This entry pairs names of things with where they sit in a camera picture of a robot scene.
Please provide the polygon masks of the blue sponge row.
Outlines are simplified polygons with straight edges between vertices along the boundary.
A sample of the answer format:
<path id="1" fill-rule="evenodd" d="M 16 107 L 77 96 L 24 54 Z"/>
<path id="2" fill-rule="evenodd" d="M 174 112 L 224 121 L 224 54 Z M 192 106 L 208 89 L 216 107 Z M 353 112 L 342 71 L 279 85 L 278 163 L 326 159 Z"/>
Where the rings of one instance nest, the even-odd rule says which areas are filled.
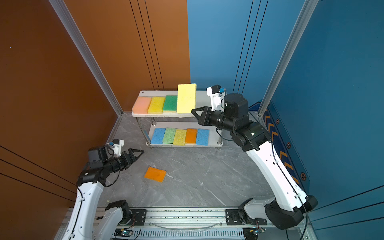
<path id="1" fill-rule="evenodd" d="M 196 145 L 208 146 L 209 144 L 210 131 L 206 129 L 198 129 L 196 137 Z"/>
<path id="2" fill-rule="evenodd" d="M 151 139 L 152 145 L 161 145 L 163 143 L 163 138 L 165 135 L 166 129 L 165 128 L 156 128 L 154 130 L 153 137 Z"/>

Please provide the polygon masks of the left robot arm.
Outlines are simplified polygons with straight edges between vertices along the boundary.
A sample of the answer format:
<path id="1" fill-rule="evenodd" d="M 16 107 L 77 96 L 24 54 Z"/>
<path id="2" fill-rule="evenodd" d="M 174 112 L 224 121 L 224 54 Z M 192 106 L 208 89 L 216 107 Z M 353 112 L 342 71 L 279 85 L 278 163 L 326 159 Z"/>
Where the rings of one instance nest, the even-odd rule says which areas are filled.
<path id="1" fill-rule="evenodd" d="M 109 146 L 95 147 L 88 150 L 89 162 L 77 180 L 76 203 L 64 233 L 64 240 L 109 240 L 118 225 L 136 224 L 134 214 L 125 200 L 110 203 L 102 221 L 94 228 L 98 202 L 108 176 L 127 170 L 143 154 L 143 150 L 128 149 L 120 155 L 111 153 Z"/>

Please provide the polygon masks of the pale yellow sponge row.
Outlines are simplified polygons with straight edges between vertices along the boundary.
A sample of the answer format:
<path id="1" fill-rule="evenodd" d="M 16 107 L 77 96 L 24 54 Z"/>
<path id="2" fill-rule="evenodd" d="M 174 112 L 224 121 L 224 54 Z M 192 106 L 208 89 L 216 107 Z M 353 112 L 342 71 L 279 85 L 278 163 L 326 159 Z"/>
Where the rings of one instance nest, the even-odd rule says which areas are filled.
<path id="1" fill-rule="evenodd" d="M 175 146 L 184 146 L 186 142 L 187 130 L 176 129 L 173 145 Z"/>

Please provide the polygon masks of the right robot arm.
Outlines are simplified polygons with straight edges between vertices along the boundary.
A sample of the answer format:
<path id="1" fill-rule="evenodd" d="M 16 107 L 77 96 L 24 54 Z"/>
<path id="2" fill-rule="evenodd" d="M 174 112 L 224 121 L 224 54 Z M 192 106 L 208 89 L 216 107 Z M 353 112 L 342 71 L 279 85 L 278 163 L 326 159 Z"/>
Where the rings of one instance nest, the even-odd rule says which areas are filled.
<path id="1" fill-rule="evenodd" d="M 293 180 L 274 149 L 272 137 L 259 122 L 250 119 L 248 101 L 241 94 L 229 94 L 224 109 L 196 108 L 191 113 L 199 125 L 229 131 L 232 141 L 258 166 L 273 191 L 274 197 L 261 201 L 248 199 L 239 206 L 241 221 L 250 225 L 256 219 L 268 219 L 280 230 L 297 226 L 308 218 L 318 204 Z"/>

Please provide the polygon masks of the orange sponge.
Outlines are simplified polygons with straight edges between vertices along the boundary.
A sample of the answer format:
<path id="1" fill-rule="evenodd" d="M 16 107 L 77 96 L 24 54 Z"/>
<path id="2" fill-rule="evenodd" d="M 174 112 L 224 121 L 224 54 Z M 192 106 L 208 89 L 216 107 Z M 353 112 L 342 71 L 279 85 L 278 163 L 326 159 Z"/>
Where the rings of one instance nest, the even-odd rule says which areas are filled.
<path id="1" fill-rule="evenodd" d="M 166 175 L 167 175 L 167 172 L 164 170 L 149 167 L 145 174 L 145 178 L 162 183 Z"/>
<path id="2" fill-rule="evenodd" d="M 187 129 L 185 144 L 195 145 L 197 140 L 197 129 Z"/>

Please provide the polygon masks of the pink sponge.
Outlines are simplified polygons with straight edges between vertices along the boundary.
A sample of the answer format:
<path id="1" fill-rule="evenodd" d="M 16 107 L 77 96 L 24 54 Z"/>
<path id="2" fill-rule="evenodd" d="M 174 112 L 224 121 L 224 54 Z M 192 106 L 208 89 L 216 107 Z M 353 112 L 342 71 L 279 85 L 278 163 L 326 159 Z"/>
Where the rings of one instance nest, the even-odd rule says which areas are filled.
<path id="1" fill-rule="evenodd" d="M 146 115 L 151 104 L 151 97 L 138 97 L 132 108 L 133 114 Z"/>

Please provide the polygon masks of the bright yellow sponge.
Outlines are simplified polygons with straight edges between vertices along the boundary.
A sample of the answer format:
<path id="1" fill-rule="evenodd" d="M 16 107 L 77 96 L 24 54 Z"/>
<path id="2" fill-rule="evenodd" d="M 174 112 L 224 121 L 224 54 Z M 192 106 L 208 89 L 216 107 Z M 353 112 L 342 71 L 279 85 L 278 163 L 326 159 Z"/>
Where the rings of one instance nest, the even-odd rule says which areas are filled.
<path id="1" fill-rule="evenodd" d="M 150 106 L 148 108 L 148 114 L 161 115 L 163 113 L 165 99 L 165 97 L 152 97 Z"/>

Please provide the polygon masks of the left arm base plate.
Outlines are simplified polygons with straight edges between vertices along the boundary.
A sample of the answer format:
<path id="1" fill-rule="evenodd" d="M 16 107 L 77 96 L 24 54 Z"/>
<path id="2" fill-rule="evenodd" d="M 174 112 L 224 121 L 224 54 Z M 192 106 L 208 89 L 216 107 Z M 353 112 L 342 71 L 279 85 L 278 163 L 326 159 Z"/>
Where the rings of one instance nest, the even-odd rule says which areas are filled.
<path id="1" fill-rule="evenodd" d="M 147 210 L 137 209 L 131 210 L 130 218 L 124 218 L 119 222 L 119 226 L 123 227 L 135 227 L 144 226 L 147 216 Z"/>

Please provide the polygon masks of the light green sponge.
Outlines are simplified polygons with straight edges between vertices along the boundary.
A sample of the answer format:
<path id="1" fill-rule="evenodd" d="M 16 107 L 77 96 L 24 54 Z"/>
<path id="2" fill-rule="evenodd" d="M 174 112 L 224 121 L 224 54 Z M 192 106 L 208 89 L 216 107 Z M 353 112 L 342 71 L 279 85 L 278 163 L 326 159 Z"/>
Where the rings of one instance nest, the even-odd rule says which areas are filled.
<path id="1" fill-rule="evenodd" d="M 163 137 L 163 144 L 173 144 L 174 138 L 176 134 L 175 128 L 166 128 L 164 137 Z"/>

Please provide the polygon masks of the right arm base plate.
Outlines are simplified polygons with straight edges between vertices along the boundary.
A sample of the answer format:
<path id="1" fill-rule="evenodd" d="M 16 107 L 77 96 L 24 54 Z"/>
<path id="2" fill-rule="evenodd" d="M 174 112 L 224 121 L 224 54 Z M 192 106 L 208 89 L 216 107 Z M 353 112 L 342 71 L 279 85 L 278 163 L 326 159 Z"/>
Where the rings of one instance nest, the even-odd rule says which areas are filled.
<path id="1" fill-rule="evenodd" d="M 266 226 L 267 220 L 256 218 L 251 219 L 248 217 L 244 211 L 241 211 L 239 209 L 226 209 L 226 223 L 228 226 L 237 226 L 237 225 L 252 225 L 252 226 Z"/>

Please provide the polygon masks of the dark green sponge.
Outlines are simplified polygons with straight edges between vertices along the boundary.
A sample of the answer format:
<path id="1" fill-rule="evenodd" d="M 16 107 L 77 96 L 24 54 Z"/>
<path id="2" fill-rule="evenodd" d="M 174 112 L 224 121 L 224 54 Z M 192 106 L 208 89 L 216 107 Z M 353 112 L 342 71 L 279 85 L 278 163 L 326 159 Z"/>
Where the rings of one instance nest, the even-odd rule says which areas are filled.
<path id="1" fill-rule="evenodd" d="M 163 106 L 164 113 L 176 113 L 177 112 L 177 95 L 167 95 Z"/>

